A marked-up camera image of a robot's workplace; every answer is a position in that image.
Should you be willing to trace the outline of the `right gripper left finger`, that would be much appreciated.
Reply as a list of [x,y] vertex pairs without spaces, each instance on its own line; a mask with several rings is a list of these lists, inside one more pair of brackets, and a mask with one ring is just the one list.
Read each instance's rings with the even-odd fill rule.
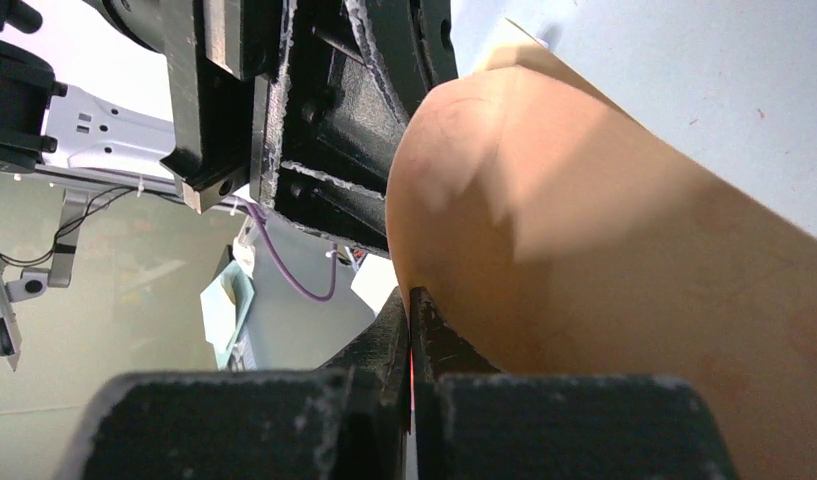
[[312,370],[144,372],[91,399],[59,479],[401,479],[408,322],[393,292]]

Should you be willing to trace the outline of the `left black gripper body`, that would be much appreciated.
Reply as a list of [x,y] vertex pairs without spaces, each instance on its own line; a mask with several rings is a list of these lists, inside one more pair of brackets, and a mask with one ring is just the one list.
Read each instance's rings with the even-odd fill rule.
[[278,70],[282,1],[93,1],[119,33],[164,56],[175,147],[162,165],[203,213],[248,183],[255,80]]

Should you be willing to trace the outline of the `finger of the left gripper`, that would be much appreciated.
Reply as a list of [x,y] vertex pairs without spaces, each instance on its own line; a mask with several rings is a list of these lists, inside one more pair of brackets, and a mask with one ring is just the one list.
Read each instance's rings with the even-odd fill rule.
[[301,231],[385,256],[387,174],[404,127],[341,1],[281,1],[277,72],[258,79],[258,202]]
[[448,0],[346,0],[352,34],[376,87],[405,125],[436,86],[458,76]]

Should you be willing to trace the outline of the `tan paper envelope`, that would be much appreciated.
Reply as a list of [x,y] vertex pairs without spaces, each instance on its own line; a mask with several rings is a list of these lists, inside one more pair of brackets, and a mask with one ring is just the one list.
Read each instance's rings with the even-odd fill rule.
[[745,479],[817,479],[817,240],[523,67],[436,87],[386,195],[403,296],[518,373],[692,384]]

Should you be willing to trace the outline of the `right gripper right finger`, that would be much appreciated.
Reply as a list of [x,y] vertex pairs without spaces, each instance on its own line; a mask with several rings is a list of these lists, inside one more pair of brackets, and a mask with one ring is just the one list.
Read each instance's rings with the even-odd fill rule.
[[667,375],[515,375],[410,294],[423,479],[733,479],[705,402]]

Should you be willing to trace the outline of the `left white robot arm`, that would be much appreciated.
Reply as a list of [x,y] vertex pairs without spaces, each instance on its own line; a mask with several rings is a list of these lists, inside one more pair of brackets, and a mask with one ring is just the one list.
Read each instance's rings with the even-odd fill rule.
[[[457,75],[446,1],[95,1],[161,55],[162,121],[59,82],[0,40],[0,170],[113,170],[172,187],[197,212],[241,188],[299,230],[385,254],[396,147],[420,102]],[[0,30],[40,29],[0,1]]]

